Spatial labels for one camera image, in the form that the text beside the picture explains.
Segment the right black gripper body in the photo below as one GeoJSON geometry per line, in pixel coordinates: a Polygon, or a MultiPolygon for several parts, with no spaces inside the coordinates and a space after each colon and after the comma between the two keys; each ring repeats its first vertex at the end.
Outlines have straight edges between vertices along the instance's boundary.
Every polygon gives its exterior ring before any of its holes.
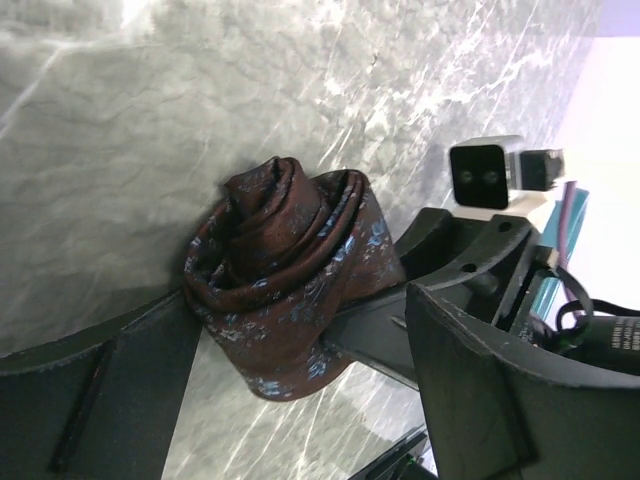
{"type": "Polygon", "coordinates": [[[638,389],[638,311],[591,298],[566,270],[563,257],[534,239],[491,240],[489,270],[498,277],[490,318],[492,389],[638,389]],[[568,299],[554,326],[530,312],[547,278],[558,280],[568,299]]]}

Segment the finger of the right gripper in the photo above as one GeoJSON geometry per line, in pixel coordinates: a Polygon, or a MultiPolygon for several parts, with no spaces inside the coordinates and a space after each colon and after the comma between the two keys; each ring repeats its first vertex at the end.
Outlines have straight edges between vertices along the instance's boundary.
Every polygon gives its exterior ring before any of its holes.
{"type": "Polygon", "coordinates": [[[404,319],[405,294],[376,294],[342,308],[321,336],[325,346],[418,391],[404,319]]]}
{"type": "Polygon", "coordinates": [[[395,251],[409,281],[446,289],[490,272],[534,241],[535,228],[523,217],[496,214],[476,220],[423,208],[396,241],[395,251]]]}

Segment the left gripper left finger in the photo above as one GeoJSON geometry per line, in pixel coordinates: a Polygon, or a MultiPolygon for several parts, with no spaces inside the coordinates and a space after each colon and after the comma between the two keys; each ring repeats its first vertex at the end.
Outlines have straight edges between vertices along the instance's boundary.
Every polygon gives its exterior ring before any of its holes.
{"type": "Polygon", "coordinates": [[[161,478],[200,334],[175,292],[3,358],[2,478],[161,478]]]}

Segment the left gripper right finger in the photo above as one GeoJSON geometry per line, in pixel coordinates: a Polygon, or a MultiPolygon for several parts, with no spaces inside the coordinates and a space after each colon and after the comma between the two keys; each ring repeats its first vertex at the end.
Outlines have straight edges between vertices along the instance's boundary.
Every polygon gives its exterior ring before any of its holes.
{"type": "Polygon", "coordinates": [[[410,284],[406,325],[442,479],[635,479],[639,380],[547,352],[410,284]]]}

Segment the brown blue floral tie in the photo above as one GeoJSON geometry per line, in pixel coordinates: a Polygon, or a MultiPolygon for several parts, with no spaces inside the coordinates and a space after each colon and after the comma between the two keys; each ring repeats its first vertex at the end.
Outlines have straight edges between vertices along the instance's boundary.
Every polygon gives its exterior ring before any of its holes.
{"type": "Polygon", "coordinates": [[[258,397],[294,401],[349,365],[321,344],[344,305],[405,281],[367,176],[275,157],[230,178],[191,241],[185,298],[258,397]]]}

